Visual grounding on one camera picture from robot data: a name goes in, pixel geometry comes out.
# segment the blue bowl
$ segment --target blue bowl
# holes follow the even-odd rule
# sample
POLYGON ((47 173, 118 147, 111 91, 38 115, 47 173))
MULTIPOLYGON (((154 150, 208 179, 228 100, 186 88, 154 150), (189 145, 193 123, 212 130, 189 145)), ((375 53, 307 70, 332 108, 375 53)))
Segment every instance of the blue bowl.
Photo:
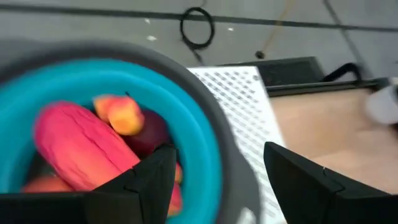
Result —
POLYGON ((180 149, 183 210, 168 222, 216 220, 226 180, 222 152, 236 146, 217 102, 185 68, 138 46, 68 44, 10 65, 0 82, 0 193, 18 192, 25 180, 41 108, 59 100, 91 107, 95 96, 128 92, 166 120, 180 149))

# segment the concrete floor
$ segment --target concrete floor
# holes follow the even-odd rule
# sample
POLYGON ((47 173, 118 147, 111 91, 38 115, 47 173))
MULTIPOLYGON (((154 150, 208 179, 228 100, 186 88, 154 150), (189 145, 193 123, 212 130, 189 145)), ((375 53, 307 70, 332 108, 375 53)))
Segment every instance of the concrete floor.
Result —
MULTIPOLYGON (((267 59, 314 56, 325 73, 358 62, 367 68, 369 77, 398 76, 398 1, 325 1, 296 0, 285 18, 296 23, 283 27, 269 47, 267 59)), ((187 67, 200 65, 181 41, 175 19, 39 14, 5 10, 2 4, 182 13, 200 5, 201 0, 0 0, 0 39, 6 40, 2 49, 10 51, 2 56, 3 61, 30 47, 21 45, 21 39, 106 39, 143 45, 187 67)), ((281 0, 208 0, 204 8, 213 16, 264 19, 272 24, 269 20, 278 19, 284 6, 281 0)), ((189 38, 198 42, 210 33, 206 22, 188 21, 185 26, 189 38)), ((205 65, 257 60, 254 53, 273 27, 217 22, 213 43, 200 52, 205 65)))

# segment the white perforated panel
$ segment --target white perforated panel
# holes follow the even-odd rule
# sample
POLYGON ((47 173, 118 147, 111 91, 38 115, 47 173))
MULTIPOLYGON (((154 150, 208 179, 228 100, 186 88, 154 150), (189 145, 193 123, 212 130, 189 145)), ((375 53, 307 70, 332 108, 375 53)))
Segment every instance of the white perforated panel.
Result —
MULTIPOLYGON (((190 68, 214 94, 233 130, 236 144, 256 173, 261 188, 261 223, 283 223, 284 216, 268 181, 264 143, 284 146, 267 92, 256 67, 190 68)), ((243 210, 239 223, 255 223, 243 210)))

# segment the wooden surface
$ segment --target wooden surface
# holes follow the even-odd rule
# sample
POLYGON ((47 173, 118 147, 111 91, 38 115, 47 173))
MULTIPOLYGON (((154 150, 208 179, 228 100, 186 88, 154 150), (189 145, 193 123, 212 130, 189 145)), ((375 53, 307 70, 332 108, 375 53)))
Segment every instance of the wooden surface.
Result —
POLYGON ((287 147, 343 175, 398 194, 398 135, 364 114, 367 90, 271 98, 287 147))

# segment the black cable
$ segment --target black cable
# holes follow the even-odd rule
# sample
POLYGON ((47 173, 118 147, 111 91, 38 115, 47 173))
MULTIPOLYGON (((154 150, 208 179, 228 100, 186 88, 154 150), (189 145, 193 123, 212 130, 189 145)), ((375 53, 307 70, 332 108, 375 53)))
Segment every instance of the black cable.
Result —
POLYGON ((213 38, 215 35, 215 25, 214 25, 214 20, 213 20, 212 16, 206 10, 204 10, 200 7, 191 7, 189 9, 187 9, 182 14, 181 19, 180 19, 180 33, 181 33, 182 41, 184 42, 184 44, 186 46, 188 46, 188 48, 192 51, 192 53, 194 54, 196 59, 203 65, 203 60, 202 60, 201 56, 196 51, 207 48, 213 41, 213 38), (199 12, 199 13, 203 14, 203 16, 205 17, 205 19, 208 21, 208 23, 210 25, 210 36, 206 40, 206 42, 201 43, 201 44, 192 42, 184 33, 184 21, 193 12, 199 12))

